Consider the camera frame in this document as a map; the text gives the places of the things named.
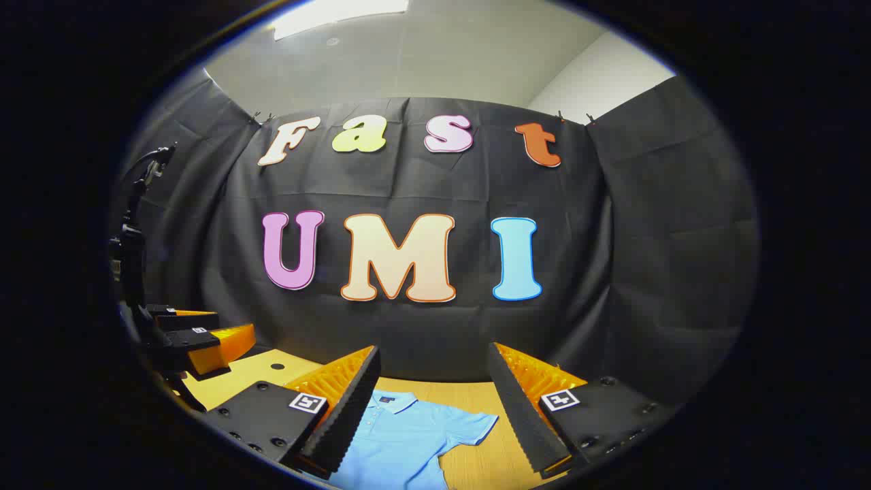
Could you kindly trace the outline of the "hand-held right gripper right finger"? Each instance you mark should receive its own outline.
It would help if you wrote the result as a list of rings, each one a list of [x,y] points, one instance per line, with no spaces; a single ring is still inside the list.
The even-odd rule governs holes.
[[[579,378],[492,342],[487,368],[531,469],[542,478],[603,468],[676,413],[615,376]]]

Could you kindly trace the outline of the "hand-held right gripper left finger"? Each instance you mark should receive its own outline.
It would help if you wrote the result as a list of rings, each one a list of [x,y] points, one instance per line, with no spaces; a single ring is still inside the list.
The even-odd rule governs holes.
[[[379,348],[368,346],[285,385],[253,382],[203,418],[249,452],[329,480],[348,452],[381,371]]]

